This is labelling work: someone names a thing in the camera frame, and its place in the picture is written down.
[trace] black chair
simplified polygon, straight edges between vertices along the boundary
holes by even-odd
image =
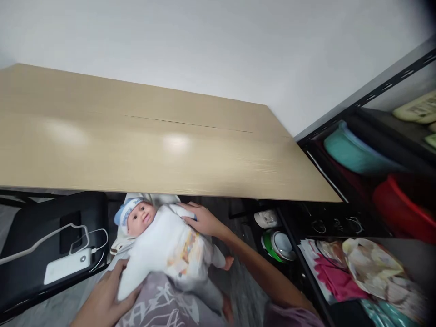
[[[56,197],[58,198],[50,201],[32,203],[25,200],[26,196],[22,199],[23,205],[18,202],[16,206],[23,208],[15,215],[0,258],[30,248],[45,235],[69,223],[86,225],[89,232],[99,228],[108,230],[108,200],[103,192],[81,192]],[[0,266],[0,322],[106,267],[109,243],[92,255],[91,265],[86,269],[44,285],[47,264],[68,255],[70,245],[82,236],[83,229],[66,228],[43,242],[34,252]],[[94,232],[89,235],[89,241],[89,247],[99,248],[106,242],[106,235],[103,231]],[[75,244],[75,251],[85,244],[84,237]]]

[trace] charging cable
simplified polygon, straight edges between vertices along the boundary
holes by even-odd
[[[92,234],[92,233],[94,233],[94,232],[98,232],[99,230],[102,230],[102,231],[106,234],[106,242],[104,242],[104,244],[103,244],[101,247],[99,247],[99,248],[95,248],[95,249],[92,249],[91,253],[96,253],[98,250],[101,250],[102,248],[104,248],[104,246],[105,246],[105,245],[108,243],[108,241],[109,241],[109,235],[108,235],[108,232],[106,231],[106,229],[104,229],[104,228],[99,228],[99,229],[93,230],[92,232],[87,233],[86,235],[84,235],[84,236],[82,236],[81,238],[79,238],[77,241],[74,241],[74,242],[71,244],[71,247],[69,248],[69,253],[68,253],[68,254],[72,254],[71,251],[73,251],[73,245],[74,245],[75,243],[77,243],[78,241],[80,241],[81,239],[83,239],[85,236],[88,237],[88,243],[89,243],[89,234]]]
[[[18,252],[18,253],[16,253],[16,254],[13,254],[13,255],[8,256],[8,257],[6,257],[6,258],[0,259],[0,266],[1,266],[2,264],[4,264],[4,263],[8,263],[9,261],[12,261],[12,260],[18,259],[18,258],[20,258],[20,257],[23,257],[23,256],[25,256],[25,255],[28,255],[28,254],[32,253],[34,250],[36,250],[36,248],[37,248],[37,247],[38,247],[38,246],[39,246],[43,241],[49,239],[49,238],[52,237],[53,235],[56,235],[57,233],[59,233],[60,231],[66,229],[67,227],[72,227],[72,228],[83,228],[83,229],[85,230],[85,236],[86,236],[87,241],[86,241],[86,244],[85,244],[85,245],[84,245],[84,246],[83,246],[79,251],[82,251],[82,250],[86,249],[86,248],[88,247],[88,245],[89,245],[89,233],[88,233],[88,228],[87,228],[85,225],[76,226],[76,225],[74,225],[73,223],[70,223],[70,224],[68,224],[68,225],[65,225],[65,226],[59,228],[58,230],[55,230],[54,232],[51,232],[50,234],[45,235],[42,239],[40,239],[39,241],[37,241],[37,242],[36,242],[36,243],[31,247],[31,248],[29,248],[29,249],[27,249],[27,250],[24,250],[24,251],[21,251],[21,252]]]

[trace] blue knit hat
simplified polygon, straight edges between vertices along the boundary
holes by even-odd
[[[127,202],[123,204],[115,214],[114,217],[115,225],[120,226],[121,230],[126,235],[128,231],[127,218],[129,217],[132,210],[135,209],[135,207],[141,202],[147,202],[147,200],[144,198],[128,198]]]

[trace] gray floor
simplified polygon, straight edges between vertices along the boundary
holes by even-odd
[[[44,191],[47,192],[47,190],[36,190],[36,192]],[[67,195],[74,192],[53,191],[53,193]],[[240,199],[193,197],[192,200],[207,207],[240,238],[253,248],[255,247],[250,228],[241,224],[241,221],[245,218],[228,219],[230,212],[237,213],[242,211]],[[0,251],[3,248],[13,217],[17,211],[18,209],[16,208],[0,205]],[[220,241],[216,243],[224,255],[232,254]],[[235,326],[263,325],[264,305],[268,298],[238,258],[235,258],[235,262],[229,272],[212,267],[210,277],[220,289],[229,295],[233,305]],[[3,326],[67,326],[85,302],[98,279],[99,275],[93,276],[30,308]]]

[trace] wooden desk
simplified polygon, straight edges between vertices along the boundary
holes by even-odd
[[[340,202],[267,106],[23,64],[0,185]]]

